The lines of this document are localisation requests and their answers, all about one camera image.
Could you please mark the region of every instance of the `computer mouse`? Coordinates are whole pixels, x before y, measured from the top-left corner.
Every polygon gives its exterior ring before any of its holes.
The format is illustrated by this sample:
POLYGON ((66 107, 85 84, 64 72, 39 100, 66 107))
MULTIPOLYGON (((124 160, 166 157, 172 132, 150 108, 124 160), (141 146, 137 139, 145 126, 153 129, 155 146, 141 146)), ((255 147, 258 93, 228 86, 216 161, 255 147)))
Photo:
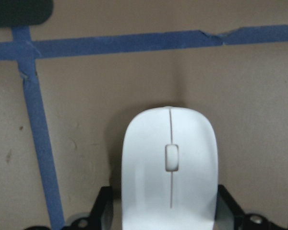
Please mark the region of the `computer mouse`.
POLYGON ((123 143, 122 229, 212 230, 217 172, 216 137, 201 113, 141 112, 123 143))

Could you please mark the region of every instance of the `tape strip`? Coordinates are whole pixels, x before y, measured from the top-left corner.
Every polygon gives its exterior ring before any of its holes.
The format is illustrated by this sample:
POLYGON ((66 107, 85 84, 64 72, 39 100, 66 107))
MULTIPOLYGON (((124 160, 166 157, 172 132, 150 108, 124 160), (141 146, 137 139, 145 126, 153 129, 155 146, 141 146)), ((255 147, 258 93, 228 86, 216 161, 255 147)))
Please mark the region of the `tape strip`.
POLYGON ((195 30, 33 42, 5 42, 0 43, 0 60, 16 60, 22 50, 28 48, 32 49, 35 58, 60 58, 270 42, 288 42, 288 25, 244 27, 218 35, 195 30))
MULTIPOLYGON (((16 44, 28 44, 31 41, 28 27, 12 28, 12 34, 16 44)), ((60 230, 64 227, 64 216, 46 116, 36 76, 35 53, 31 46, 23 45, 22 47, 24 49, 17 50, 18 68, 23 78, 24 97, 29 114, 46 205, 52 229, 60 230)))

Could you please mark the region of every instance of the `metal bolt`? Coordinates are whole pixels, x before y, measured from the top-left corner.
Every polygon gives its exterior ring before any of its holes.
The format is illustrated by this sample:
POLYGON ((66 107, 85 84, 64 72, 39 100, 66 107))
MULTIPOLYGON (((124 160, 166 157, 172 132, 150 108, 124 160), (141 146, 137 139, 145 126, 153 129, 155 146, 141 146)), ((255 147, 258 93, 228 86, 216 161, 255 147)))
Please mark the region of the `metal bolt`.
POLYGON ((255 224, 262 224, 263 222, 263 219, 257 215, 251 215, 250 220, 254 222, 255 224))
POLYGON ((79 228, 85 228, 86 226, 88 225, 88 223, 87 223, 87 220, 86 219, 82 219, 82 220, 80 220, 79 221, 79 223, 78 223, 78 227, 79 228))

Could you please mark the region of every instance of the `scroll wheel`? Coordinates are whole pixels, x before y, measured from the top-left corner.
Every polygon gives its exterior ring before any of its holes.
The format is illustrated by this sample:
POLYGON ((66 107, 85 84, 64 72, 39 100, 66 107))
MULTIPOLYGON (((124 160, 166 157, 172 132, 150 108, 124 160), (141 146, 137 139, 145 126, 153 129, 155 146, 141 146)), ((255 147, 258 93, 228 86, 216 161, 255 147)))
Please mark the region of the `scroll wheel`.
POLYGON ((178 171, 178 145, 165 146, 165 169, 167 172, 178 171))

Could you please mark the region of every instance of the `dark green object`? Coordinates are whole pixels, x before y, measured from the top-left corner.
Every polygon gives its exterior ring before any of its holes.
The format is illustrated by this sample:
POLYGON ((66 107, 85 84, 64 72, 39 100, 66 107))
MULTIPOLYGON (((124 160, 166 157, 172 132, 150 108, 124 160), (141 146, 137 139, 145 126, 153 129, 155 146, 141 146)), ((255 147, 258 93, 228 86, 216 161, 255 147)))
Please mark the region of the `dark green object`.
POLYGON ((41 24, 52 9, 52 0, 0 0, 0 27, 41 24))

